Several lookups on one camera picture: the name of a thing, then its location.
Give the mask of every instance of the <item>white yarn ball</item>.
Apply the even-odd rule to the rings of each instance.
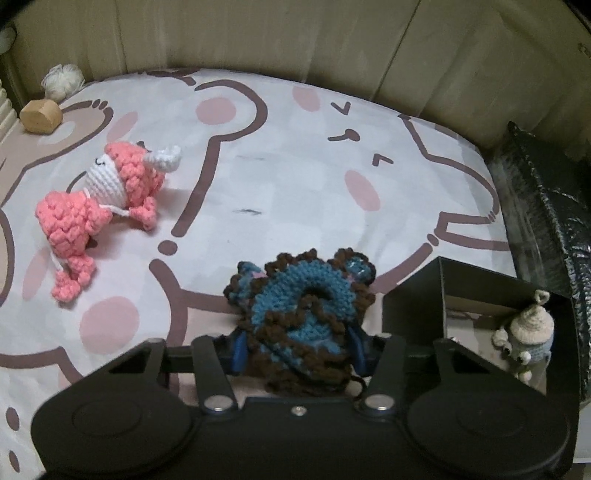
[[[84,75],[73,64],[56,65],[41,81],[41,86],[45,90],[45,98],[49,98],[56,103],[82,90],[83,85]]]

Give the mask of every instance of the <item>small crochet doll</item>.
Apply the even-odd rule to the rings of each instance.
[[[534,298],[535,304],[513,318],[508,329],[501,326],[492,336],[492,343],[503,349],[516,376],[526,384],[531,380],[533,365],[550,361],[554,340],[554,319],[542,306],[550,294],[537,290]]]
[[[324,261],[316,250],[280,254],[264,270],[240,262],[224,290],[244,314],[251,365],[278,393],[341,393],[352,379],[346,328],[361,325],[375,296],[375,267],[340,249]]]
[[[82,192],[50,192],[35,209],[57,268],[51,294],[58,301],[74,300],[90,283],[96,266],[86,245],[113,213],[139,220],[146,230],[154,228],[154,195],[164,174],[175,171],[180,162],[179,147],[151,153],[117,142],[107,145],[105,152],[88,170]]]

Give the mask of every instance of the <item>wooden block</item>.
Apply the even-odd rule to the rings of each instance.
[[[20,118],[27,132],[50,134],[60,125],[63,114],[53,100],[31,100],[21,110]]]

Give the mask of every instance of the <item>pink crochet toy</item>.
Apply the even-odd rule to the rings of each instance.
[[[156,226],[154,195],[179,163],[179,147],[152,153],[128,142],[108,144],[88,170],[82,192],[50,192],[37,204],[35,216],[58,269],[55,299],[70,302],[90,283],[96,266],[86,244],[113,213],[139,220],[146,230]]]

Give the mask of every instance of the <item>pink crochet body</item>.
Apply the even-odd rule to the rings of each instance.
[[[105,147],[113,159],[119,177],[125,184],[129,216],[144,224],[146,230],[156,226],[156,199],[164,183],[164,173],[144,163],[148,151],[128,142],[114,142]]]
[[[111,211],[100,208],[83,192],[50,192],[37,204],[35,216],[53,254],[69,267],[69,272],[56,272],[51,294],[57,300],[72,301],[90,283],[96,269],[95,261],[85,253],[86,244],[111,221]]]

